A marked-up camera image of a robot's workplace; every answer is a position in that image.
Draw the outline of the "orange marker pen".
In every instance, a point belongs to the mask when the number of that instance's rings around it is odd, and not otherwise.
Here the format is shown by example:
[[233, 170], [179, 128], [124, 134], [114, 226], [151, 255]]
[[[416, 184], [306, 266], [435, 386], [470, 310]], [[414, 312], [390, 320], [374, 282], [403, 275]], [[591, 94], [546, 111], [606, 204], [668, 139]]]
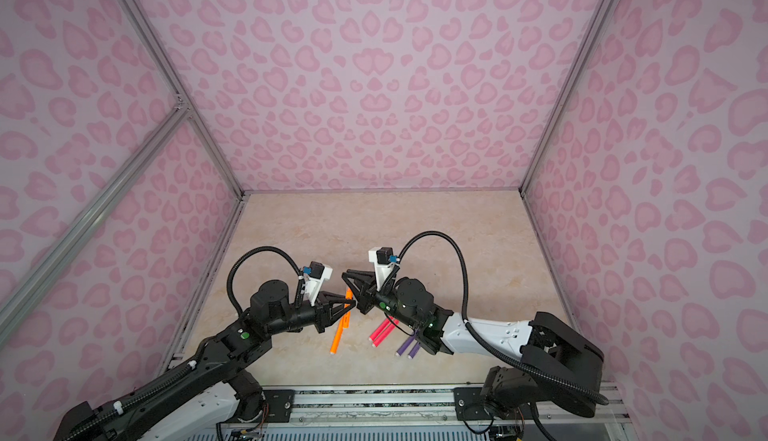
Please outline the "orange marker pen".
[[[354, 294], [353, 294], [353, 292], [351, 291], [350, 288], [348, 288], [346, 290], [345, 298], [347, 300], [353, 300], [354, 299]], [[347, 329], [350, 326], [350, 320], [351, 320], [351, 306], [350, 306], [350, 304], [346, 304], [345, 305], [345, 309], [346, 309], [346, 312], [343, 315], [343, 317], [341, 319], [341, 322], [340, 322], [340, 326], [341, 326], [341, 328], [343, 330]]]
[[339, 322], [338, 326], [337, 326], [337, 329], [336, 329], [336, 332], [334, 334], [334, 338], [333, 338], [333, 341], [332, 341], [332, 345], [331, 345], [330, 350], [329, 350], [329, 352], [332, 355], [335, 355], [338, 352], [339, 345], [341, 343], [341, 339], [342, 339], [344, 330], [345, 330], [345, 322], [343, 320], [341, 320]]

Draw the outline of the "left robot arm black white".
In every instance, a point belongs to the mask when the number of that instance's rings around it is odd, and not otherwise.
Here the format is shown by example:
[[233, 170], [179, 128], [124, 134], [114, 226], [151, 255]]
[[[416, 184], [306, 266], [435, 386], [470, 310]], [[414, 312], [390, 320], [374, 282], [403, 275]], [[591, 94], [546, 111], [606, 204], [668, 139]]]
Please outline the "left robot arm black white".
[[93, 408], [87, 402], [65, 413], [56, 440], [137, 440], [195, 396], [231, 383], [272, 347], [272, 337], [313, 325], [320, 333], [340, 321], [356, 301], [321, 291], [314, 303], [289, 300], [288, 285], [264, 283], [250, 307], [221, 332], [200, 343], [194, 355], [146, 385]]

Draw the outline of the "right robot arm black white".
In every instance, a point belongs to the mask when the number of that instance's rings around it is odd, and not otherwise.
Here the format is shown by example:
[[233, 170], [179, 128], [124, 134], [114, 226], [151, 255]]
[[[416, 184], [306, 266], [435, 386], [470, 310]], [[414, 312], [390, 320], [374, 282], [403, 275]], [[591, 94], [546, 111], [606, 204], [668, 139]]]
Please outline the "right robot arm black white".
[[480, 390], [480, 408], [505, 417], [531, 403], [551, 402], [592, 418], [608, 399], [600, 391], [604, 355], [592, 342], [548, 312], [530, 321], [464, 318], [439, 306], [415, 278], [378, 283], [372, 271], [348, 270], [342, 279], [359, 310], [380, 310], [391, 328], [409, 331], [431, 355], [477, 354], [497, 360]]

